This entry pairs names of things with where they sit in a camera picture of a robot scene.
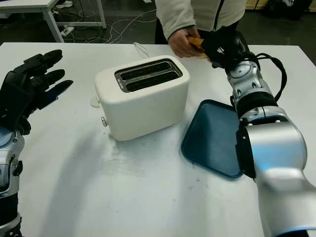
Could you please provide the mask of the person's right hand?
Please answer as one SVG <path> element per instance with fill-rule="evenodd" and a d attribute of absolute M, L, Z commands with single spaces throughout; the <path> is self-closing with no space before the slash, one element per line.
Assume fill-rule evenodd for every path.
<path fill-rule="evenodd" d="M 193 47 L 188 37 L 200 38 L 195 26 L 185 27 L 175 31 L 169 38 L 168 44 L 176 56 L 183 57 L 200 57 L 203 52 Z"/>

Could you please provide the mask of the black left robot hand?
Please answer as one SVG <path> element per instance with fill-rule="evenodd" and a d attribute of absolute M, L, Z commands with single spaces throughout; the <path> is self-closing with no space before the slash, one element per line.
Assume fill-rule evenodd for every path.
<path fill-rule="evenodd" d="M 62 57 L 60 49 L 37 54 L 9 71 L 0 89 L 0 107 L 8 112 L 31 114 L 56 101 L 74 83 L 62 80 L 63 69 L 49 71 Z"/>

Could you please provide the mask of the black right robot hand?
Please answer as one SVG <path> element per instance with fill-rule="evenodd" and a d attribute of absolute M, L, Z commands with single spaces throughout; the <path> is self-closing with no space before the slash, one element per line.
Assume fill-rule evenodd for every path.
<path fill-rule="evenodd" d="M 209 32 L 201 47 L 215 67 L 226 71 L 234 69 L 250 52 L 246 40 L 237 30 Z"/>

